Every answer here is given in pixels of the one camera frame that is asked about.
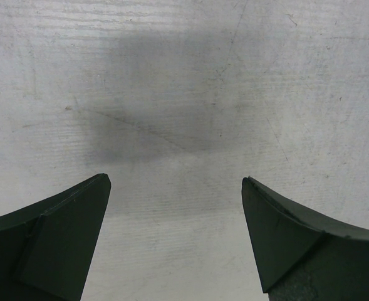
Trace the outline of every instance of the gray background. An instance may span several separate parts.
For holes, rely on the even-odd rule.
[[[242,177],[369,228],[369,1],[0,0],[0,215],[98,172],[84,301],[267,300]]]

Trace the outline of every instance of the molded plastic piece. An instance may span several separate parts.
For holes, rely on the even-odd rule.
[[[106,174],[0,217],[0,301],[79,301],[108,204]]]
[[[272,301],[369,300],[369,230],[252,178],[242,182],[242,202],[262,290]]]

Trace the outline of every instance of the scratched white surface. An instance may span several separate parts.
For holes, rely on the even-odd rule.
[[[369,228],[369,1],[0,0],[0,215],[98,172],[83,300],[267,300],[242,177]]]

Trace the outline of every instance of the curved edge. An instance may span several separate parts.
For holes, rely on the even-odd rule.
[[[333,236],[345,239],[369,241],[368,229],[344,223],[303,206],[302,204],[298,204],[297,202],[276,193],[251,177],[245,177],[242,184],[244,185],[245,183],[252,185],[254,189],[264,196],[264,200],[273,206],[275,210],[291,218],[294,222],[317,231],[329,233]]]
[[[268,292],[328,235],[283,214],[248,179],[242,203],[262,290]]]
[[[110,195],[107,177],[88,182],[41,214],[14,278],[66,301],[79,301]]]
[[[84,193],[87,187],[92,185],[94,182],[101,181],[105,177],[110,182],[106,174],[96,174],[95,176],[61,193],[55,194],[54,196],[46,198],[42,201],[39,201],[37,203],[31,204],[19,210],[0,216],[0,231],[12,228],[19,224],[26,223],[32,219],[38,218],[39,215],[46,213],[48,210],[58,207],[65,201],[68,201],[73,197]]]

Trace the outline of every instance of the dark green plastic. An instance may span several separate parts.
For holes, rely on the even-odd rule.
[[[106,174],[0,217],[0,301],[79,301],[107,208]]]
[[[242,182],[242,201],[262,290],[272,301],[369,300],[369,230],[252,178]]]

